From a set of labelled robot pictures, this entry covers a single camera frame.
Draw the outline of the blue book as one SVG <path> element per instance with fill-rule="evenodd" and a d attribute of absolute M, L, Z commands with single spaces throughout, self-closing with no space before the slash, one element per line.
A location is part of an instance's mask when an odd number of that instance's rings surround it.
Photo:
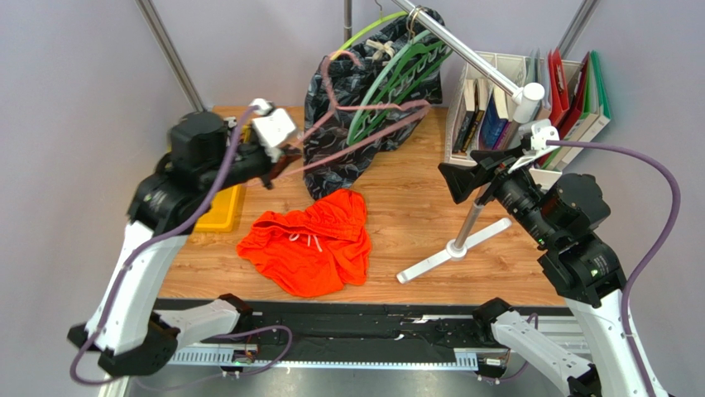
<path fill-rule="evenodd" d="M 492 150 L 508 122 L 508 109 L 504 94 L 493 94 L 482 122 L 479 149 Z"/>

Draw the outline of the dark shark print shorts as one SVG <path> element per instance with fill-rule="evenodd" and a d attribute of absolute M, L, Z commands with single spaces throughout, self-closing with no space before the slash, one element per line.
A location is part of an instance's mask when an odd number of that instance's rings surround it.
<path fill-rule="evenodd" d="M 398 15 L 324 58 L 305 96 L 303 181 L 312 199 L 350 188 L 380 152 L 397 150 L 443 101 L 450 50 Z"/>

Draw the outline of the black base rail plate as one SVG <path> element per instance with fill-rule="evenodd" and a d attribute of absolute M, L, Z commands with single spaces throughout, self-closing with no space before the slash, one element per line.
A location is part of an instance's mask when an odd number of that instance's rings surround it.
<path fill-rule="evenodd" d="M 244 332 L 283 325 L 251 337 L 257 358 L 283 354 L 304 363 L 450 363 L 460 348 L 503 351 L 487 328 L 472 318 L 473 306 L 433 304 L 344 304 L 250 301 L 253 312 L 239 320 Z"/>

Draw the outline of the red folder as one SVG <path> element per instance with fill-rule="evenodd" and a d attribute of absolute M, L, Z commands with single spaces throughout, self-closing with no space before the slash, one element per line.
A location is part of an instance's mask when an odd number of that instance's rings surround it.
<path fill-rule="evenodd" d="M 587 60 L 584 58 L 573 74 L 568 74 L 559 50 L 555 49 L 546 55 L 541 65 L 541 82 L 548 87 L 535 120 L 548 119 L 557 129 L 560 140 L 572 137 L 582 123 Z"/>

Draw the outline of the silver clothes rack rail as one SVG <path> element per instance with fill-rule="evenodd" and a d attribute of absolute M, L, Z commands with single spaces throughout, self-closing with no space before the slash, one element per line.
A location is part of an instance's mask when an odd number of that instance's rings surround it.
<path fill-rule="evenodd" d="M 428 65 L 430 67 L 429 72 L 433 73 L 437 68 L 437 64 L 447 56 L 448 51 L 454 50 L 464 56 L 468 63 L 485 77 L 474 82 L 465 81 L 462 84 L 465 104 L 474 106 L 473 118 L 466 118 L 463 121 L 467 129 L 465 137 L 479 138 L 487 105 L 493 94 L 504 94 L 506 96 L 506 105 L 509 101 L 516 104 L 513 116 L 519 127 L 533 122 L 530 116 L 544 98 L 544 88 L 540 84 L 528 83 L 522 88 L 518 87 L 504 76 L 499 69 L 488 63 L 476 52 L 469 50 L 463 43 L 457 41 L 453 35 L 448 33 L 445 28 L 441 27 L 438 22 L 433 21 L 428 15 L 424 15 L 421 21 L 426 28 L 425 31 L 416 34 L 413 26 L 416 23 L 415 16 L 421 13 L 421 8 L 413 8 L 408 2 L 403 2 L 401 6 L 410 13 L 406 27 L 410 39 L 385 64 L 362 100 L 363 105 L 405 101 L 409 93 L 421 81 L 421 78 L 416 74 L 416 70 Z M 487 185 L 478 189 L 480 192 L 465 219 L 463 227 L 455 238 L 456 247 L 462 247 L 465 239 L 474 233 L 472 232 L 472 227 L 486 204 L 482 203 L 480 199 L 486 188 Z M 538 235 L 539 221 L 517 222 L 526 231 L 531 232 L 533 238 L 540 246 L 545 245 L 545 241 Z"/>

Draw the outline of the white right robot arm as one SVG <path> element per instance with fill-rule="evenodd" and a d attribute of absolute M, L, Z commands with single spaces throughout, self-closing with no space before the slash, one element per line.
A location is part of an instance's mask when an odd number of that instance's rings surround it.
<path fill-rule="evenodd" d="M 666 395 L 634 332 L 620 260 L 596 234 L 611 210 L 595 178 L 567 174 L 545 188 L 520 164 L 517 149 L 473 156 L 473 166 L 439 166 L 453 200 L 476 193 L 479 204 L 495 201 L 530 235 L 545 277 L 577 320 L 591 356 L 568 352 L 498 298 L 473 314 L 483 336 L 519 354 L 565 396 Z"/>

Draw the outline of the green folder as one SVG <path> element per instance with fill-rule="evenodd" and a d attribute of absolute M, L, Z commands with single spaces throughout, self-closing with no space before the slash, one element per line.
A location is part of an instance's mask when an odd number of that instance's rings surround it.
<path fill-rule="evenodd" d="M 559 128 L 559 136 L 562 141 L 591 142 L 611 121 L 601 57 L 597 51 L 585 55 L 574 80 L 573 101 Z"/>

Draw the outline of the orange mesh shorts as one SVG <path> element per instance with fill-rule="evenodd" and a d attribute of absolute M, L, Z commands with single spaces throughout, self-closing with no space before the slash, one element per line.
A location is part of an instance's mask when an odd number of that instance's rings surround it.
<path fill-rule="evenodd" d="M 316 298 L 364 285 L 372 239 L 367 204 L 339 189 L 304 210 L 267 211 L 237 244 L 237 254 L 286 293 Z"/>

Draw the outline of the pink wire hanger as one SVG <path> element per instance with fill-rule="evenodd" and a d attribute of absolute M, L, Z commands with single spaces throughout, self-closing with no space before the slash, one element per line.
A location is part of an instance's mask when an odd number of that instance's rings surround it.
<path fill-rule="evenodd" d="M 416 109 L 416 112 L 408 114 L 406 117 L 401 118 L 394 124 L 380 130 L 373 135 L 367 135 L 364 139 L 361 139 L 358 143 L 349 144 L 348 147 L 342 151 L 338 151 L 335 154 L 324 157 L 321 160 L 308 163 L 299 168 L 293 170 L 287 170 L 281 174 L 281 177 L 289 177 L 290 175 L 295 175 L 298 173 L 304 173 L 305 171 L 312 170 L 321 165 L 325 165 L 332 160 L 336 160 L 348 153 L 352 153 L 358 149 L 369 145 L 384 136 L 396 132 L 397 130 L 409 125 L 412 122 L 420 121 L 423 119 L 430 111 L 431 104 L 425 99 L 413 100 L 407 103 L 397 104 L 397 103 L 377 103 L 377 104 L 364 104 L 358 106 L 341 106 L 338 102 L 337 96 L 335 95 L 333 85 L 329 76 L 329 66 L 332 62 L 332 53 L 326 55 L 320 65 L 320 72 L 322 75 L 322 85 L 326 89 L 327 97 L 329 100 L 329 110 L 316 122 L 311 128 L 308 128 L 304 132 L 301 132 L 296 141 L 296 145 L 302 144 L 306 139 L 308 139 L 314 132 L 318 131 L 331 117 L 338 115 L 340 112 L 354 112 L 353 120 L 350 124 L 348 133 L 353 133 L 355 130 L 355 121 L 363 114 L 367 112 L 385 112 L 385 111 L 397 111 L 397 112 L 409 112 L 411 109 Z M 357 67 L 362 67 L 362 62 L 359 58 L 349 50 L 345 50 L 341 55 L 346 55 Z"/>

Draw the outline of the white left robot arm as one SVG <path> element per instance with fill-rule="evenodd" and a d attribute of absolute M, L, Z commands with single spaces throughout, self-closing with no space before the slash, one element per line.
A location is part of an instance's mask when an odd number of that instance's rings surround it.
<path fill-rule="evenodd" d="M 158 292 L 177 253 L 213 197 L 259 179 L 265 186 L 300 151 L 298 128 L 283 108 L 249 108 L 237 119 L 213 112 L 183 116 L 168 133 L 167 153 L 137 187 L 127 211 L 121 254 L 103 299 L 68 339 L 97 352 L 112 379 L 153 375 L 180 349 L 210 338 L 249 337 L 252 309 L 232 294 L 191 309 L 157 312 Z"/>

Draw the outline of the lime green hanger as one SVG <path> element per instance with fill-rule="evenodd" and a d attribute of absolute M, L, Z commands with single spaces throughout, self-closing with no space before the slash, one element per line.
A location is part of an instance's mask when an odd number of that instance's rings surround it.
<path fill-rule="evenodd" d="M 358 32 L 352 34 L 352 36 L 344 41 L 344 43 L 332 53 L 331 60 L 335 60 L 338 56 L 340 56 L 345 50 L 350 48 L 352 45 L 355 44 L 356 41 L 360 40 L 362 37 L 364 37 L 366 34 L 370 33 L 371 31 L 377 29 L 378 27 L 381 27 L 382 25 L 387 24 L 388 22 L 391 22 L 395 20 L 396 18 L 399 17 L 405 17 L 407 16 L 408 13 L 404 11 L 400 12 L 393 12 L 389 14 L 385 14 L 384 12 L 381 14 L 380 17 L 378 17 L 374 22 L 370 23 L 369 25 L 363 27 L 360 29 Z"/>

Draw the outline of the yellow plastic tray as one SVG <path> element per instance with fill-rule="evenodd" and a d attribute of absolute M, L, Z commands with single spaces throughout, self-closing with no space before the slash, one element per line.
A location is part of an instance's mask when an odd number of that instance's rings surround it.
<path fill-rule="evenodd" d="M 202 215 L 194 226 L 195 232 L 234 232 L 238 229 L 247 192 L 243 184 L 216 194 L 211 209 Z"/>

